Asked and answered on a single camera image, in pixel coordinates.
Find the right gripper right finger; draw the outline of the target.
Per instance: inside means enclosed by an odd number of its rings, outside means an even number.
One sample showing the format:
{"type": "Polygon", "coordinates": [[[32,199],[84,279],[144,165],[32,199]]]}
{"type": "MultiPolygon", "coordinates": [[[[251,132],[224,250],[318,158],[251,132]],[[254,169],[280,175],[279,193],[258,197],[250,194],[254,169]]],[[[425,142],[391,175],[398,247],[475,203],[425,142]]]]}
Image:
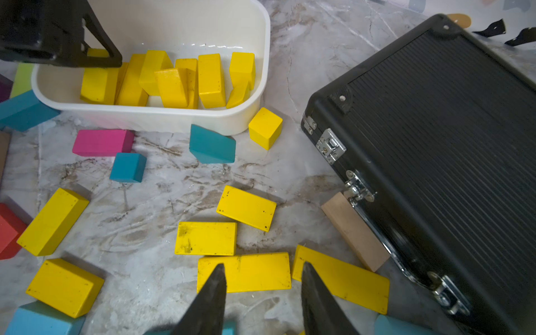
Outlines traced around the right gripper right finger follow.
{"type": "Polygon", "coordinates": [[[359,334],[310,262],[301,274],[301,306],[305,334],[359,334]]]}

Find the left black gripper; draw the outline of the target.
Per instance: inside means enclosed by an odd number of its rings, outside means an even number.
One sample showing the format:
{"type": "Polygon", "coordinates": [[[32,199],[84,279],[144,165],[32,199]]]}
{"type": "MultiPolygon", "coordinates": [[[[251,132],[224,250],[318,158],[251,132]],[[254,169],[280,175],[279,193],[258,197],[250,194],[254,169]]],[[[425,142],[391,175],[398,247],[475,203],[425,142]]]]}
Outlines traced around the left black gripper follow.
{"type": "Polygon", "coordinates": [[[2,1],[1,59],[70,68],[119,68],[122,55],[88,1],[2,1]],[[108,57],[88,55],[85,29],[108,57]]]}

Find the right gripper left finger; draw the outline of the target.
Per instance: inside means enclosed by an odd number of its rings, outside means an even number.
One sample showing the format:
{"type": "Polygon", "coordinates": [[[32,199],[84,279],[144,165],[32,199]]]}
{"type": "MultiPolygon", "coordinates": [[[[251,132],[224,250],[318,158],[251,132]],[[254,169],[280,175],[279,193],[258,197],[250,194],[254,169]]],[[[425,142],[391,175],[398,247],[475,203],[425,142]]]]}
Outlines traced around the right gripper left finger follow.
{"type": "Polygon", "coordinates": [[[226,295],[225,267],[218,264],[171,334],[222,334],[226,295]]]}

